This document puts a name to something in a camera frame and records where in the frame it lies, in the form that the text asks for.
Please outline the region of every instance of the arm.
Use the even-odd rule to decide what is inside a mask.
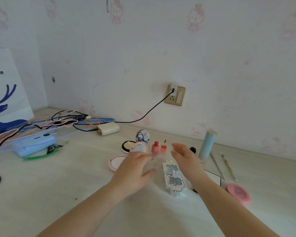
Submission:
[[[172,146],[171,154],[183,175],[196,189],[226,237],[279,237],[210,179],[199,160],[186,145],[173,143]]]
[[[155,170],[142,175],[151,155],[133,152],[115,172],[111,181],[57,219],[37,237],[92,237],[96,229],[120,201],[140,190]]]

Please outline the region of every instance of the pen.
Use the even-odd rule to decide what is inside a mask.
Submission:
[[[214,156],[212,155],[211,152],[210,152],[209,154],[210,154],[210,156],[212,157],[212,159],[213,159],[213,161],[214,161],[214,163],[215,163],[215,165],[216,165],[216,167],[217,167],[219,173],[221,174],[222,178],[225,180],[224,176],[222,175],[222,172],[220,171],[220,168],[219,168],[218,165],[217,165],[217,162],[216,162]]]
[[[236,179],[236,177],[235,177],[235,175],[234,175],[234,173],[233,173],[233,171],[232,171],[232,169],[231,169],[231,167],[230,167],[228,161],[225,159],[225,156],[224,156],[222,153],[220,153],[220,154],[222,155],[222,159],[224,160],[224,162],[225,162],[225,164],[226,164],[226,166],[227,166],[227,168],[228,168],[228,170],[229,170],[231,176],[234,178],[234,180],[235,180],[236,182],[238,182],[238,180]]]

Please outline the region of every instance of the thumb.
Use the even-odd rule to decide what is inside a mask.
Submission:
[[[173,156],[173,158],[178,162],[178,159],[182,158],[183,156],[180,155],[179,153],[177,153],[175,150],[171,151],[171,155]]]
[[[151,169],[141,176],[141,181],[143,185],[145,185],[151,179],[155,172],[155,169]]]

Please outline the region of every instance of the deer antler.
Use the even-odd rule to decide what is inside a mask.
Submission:
[[[15,92],[15,89],[16,89],[16,84],[13,85],[13,89],[9,93],[10,88],[9,88],[9,85],[7,85],[7,92],[6,92],[5,96],[4,96],[4,98],[2,100],[0,100],[0,104],[5,102],[7,99],[9,99],[11,97],[11,95]]]

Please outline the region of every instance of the forearm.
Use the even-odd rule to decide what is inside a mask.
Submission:
[[[96,229],[121,201],[115,188],[105,185],[68,211],[37,237],[92,237]]]
[[[226,237],[278,237],[208,176],[192,184]]]

